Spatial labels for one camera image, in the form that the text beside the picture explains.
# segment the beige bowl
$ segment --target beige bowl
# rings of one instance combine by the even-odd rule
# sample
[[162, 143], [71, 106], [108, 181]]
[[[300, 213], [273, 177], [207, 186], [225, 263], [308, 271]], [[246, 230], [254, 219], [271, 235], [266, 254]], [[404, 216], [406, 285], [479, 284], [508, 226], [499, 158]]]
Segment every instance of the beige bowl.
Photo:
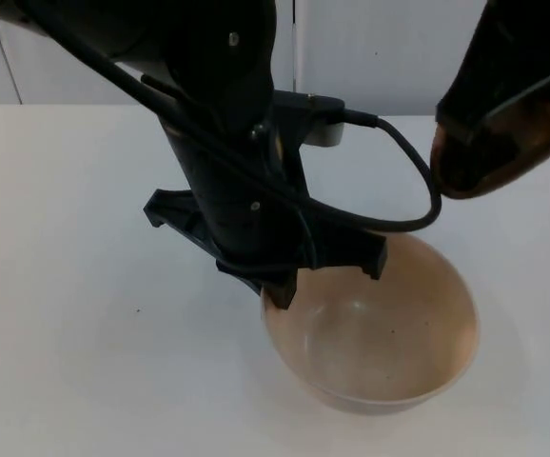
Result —
[[380, 281], [359, 268], [301, 270], [288, 311], [263, 292], [273, 345], [331, 406], [418, 404], [454, 384], [476, 353], [476, 309], [452, 265], [413, 236], [387, 244]]

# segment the wire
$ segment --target wire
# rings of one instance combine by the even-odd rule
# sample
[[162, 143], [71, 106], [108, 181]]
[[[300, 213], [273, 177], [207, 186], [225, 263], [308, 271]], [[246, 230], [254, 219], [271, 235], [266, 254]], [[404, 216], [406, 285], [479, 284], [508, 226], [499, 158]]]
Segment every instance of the wire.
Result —
[[234, 149], [230, 148], [210, 132], [203, 130], [190, 118], [184, 116], [170, 100], [158, 95], [153, 89], [146, 87], [124, 70], [119, 69], [111, 63], [105, 56], [86, 45], [48, 9], [38, 7], [33, 0], [15, 0], [15, 2], [20, 10], [36, 22], [62, 48], [108, 79], [138, 103], [154, 112], [174, 129], [186, 135], [190, 143], [209, 150], [211, 157], [220, 165], [226, 167], [240, 179], [243, 179], [252, 187], [259, 189], [266, 196], [279, 201], [283, 205], [299, 212], [306, 212], [312, 216], [327, 219], [331, 223], [342, 226], [382, 232], [407, 232], [424, 229], [431, 225], [440, 215], [442, 198], [431, 181], [429, 167], [401, 133], [391, 124], [377, 116], [358, 113], [357, 111], [348, 111], [347, 122], [358, 125], [364, 125], [361, 122], [365, 122], [367, 127], [383, 129], [392, 136], [417, 167], [427, 184], [431, 197], [431, 208], [420, 219], [385, 221], [365, 217], [325, 205], [277, 182], [265, 181], [264, 177], [257, 174], [253, 168], [245, 163]]

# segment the table surface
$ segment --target table surface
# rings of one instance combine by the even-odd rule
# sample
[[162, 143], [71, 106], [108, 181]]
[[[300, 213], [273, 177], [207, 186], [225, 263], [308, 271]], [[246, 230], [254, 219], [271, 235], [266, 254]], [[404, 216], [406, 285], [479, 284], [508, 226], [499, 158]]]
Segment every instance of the table surface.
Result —
[[[434, 123], [391, 121], [427, 152]], [[311, 189], [380, 217], [427, 198], [382, 134], [304, 149]], [[139, 107], [0, 107], [0, 456], [550, 455], [550, 161], [418, 235], [459, 269], [481, 347], [443, 395], [352, 415], [299, 387], [257, 297], [142, 208], [185, 189]]]

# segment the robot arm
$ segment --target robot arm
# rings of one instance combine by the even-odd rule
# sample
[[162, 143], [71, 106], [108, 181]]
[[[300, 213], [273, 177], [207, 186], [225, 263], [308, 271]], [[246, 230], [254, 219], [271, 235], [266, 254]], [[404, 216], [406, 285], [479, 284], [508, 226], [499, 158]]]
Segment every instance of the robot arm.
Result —
[[[488, 2], [438, 105], [431, 171], [377, 116], [274, 90], [274, 0], [0, 0], [0, 18], [49, 35], [159, 116], [191, 191], [157, 191], [148, 219], [287, 308], [298, 268], [358, 266], [378, 279], [386, 244], [376, 231], [422, 229], [438, 217], [440, 193], [482, 195], [550, 155], [547, 5]], [[142, 83], [114, 62], [141, 71]], [[423, 218], [375, 220], [310, 198], [299, 147], [343, 123], [393, 137], [430, 191]]]

